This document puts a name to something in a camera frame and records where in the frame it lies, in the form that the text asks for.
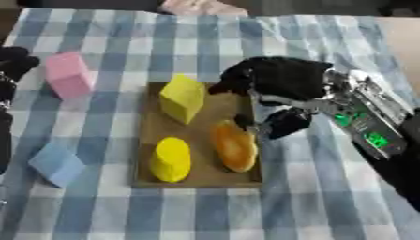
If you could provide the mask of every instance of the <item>robotic arm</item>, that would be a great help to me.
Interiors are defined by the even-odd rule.
[[[36,57],[21,47],[0,48],[0,175],[11,158],[10,127],[13,117],[8,113],[16,84],[30,69],[39,64]]]
[[[230,67],[210,94],[255,95],[265,106],[284,105],[263,123],[238,115],[243,129],[270,139],[308,128],[324,113],[351,138],[372,168],[420,211],[420,113],[365,72],[340,73],[331,64],[285,57],[254,57]]]

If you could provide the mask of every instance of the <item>black glove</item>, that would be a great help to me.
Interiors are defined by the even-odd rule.
[[[253,57],[228,68],[210,94],[233,92],[246,95],[253,87],[262,95],[308,101],[321,98],[323,74],[333,65],[287,57]]]
[[[0,48],[0,174],[5,172],[11,158],[10,128],[13,117],[7,110],[14,96],[16,83],[38,65],[39,59],[29,56],[29,51],[25,48]]]
[[[333,65],[287,57],[253,57],[228,68],[221,81],[209,88],[210,94],[232,92],[245,96],[251,87],[262,95],[274,95],[299,101],[321,98],[323,74]],[[278,102],[260,101],[262,105],[280,105]],[[234,118],[243,130],[253,125],[244,115]],[[268,137],[276,139],[287,136],[310,125],[307,112],[291,108],[274,112],[265,119],[270,127]]]

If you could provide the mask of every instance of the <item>cardboard tray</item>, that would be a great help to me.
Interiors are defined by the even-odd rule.
[[[161,111],[158,93],[165,82],[150,82],[147,86],[141,119],[140,154],[134,173],[134,187],[199,188],[235,187],[256,188],[262,182],[260,160],[243,173],[225,168],[210,142],[210,127],[220,120],[232,119],[237,113],[253,117],[250,97],[233,94],[207,95],[204,106],[189,125],[176,122]],[[157,143],[168,136],[185,140],[191,149],[191,172],[178,183],[159,181],[149,169],[149,160]]]

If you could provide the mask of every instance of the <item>checkered tablecloth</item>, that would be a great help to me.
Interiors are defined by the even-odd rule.
[[[417,98],[373,18],[174,17],[108,10],[26,9],[7,39],[41,59],[80,51],[88,97],[61,101],[44,67],[24,77],[12,107],[14,158],[0,239],[419,239],[420,217],[322,115],[308,130],[262,146],[257,188],[132,188],[141,92],[174,72],[201,82],[242,59],[285,55],[359,68]],[[269,110],[257,108],[262,118]],[[87,165],[71,186],[42,180],[27,162],[54,139]]]

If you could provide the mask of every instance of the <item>yellow cube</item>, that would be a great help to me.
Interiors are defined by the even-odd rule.
[[[205,86],[176,74],[160,91],[160,108],[173,119],[188,124],[204,104]]]

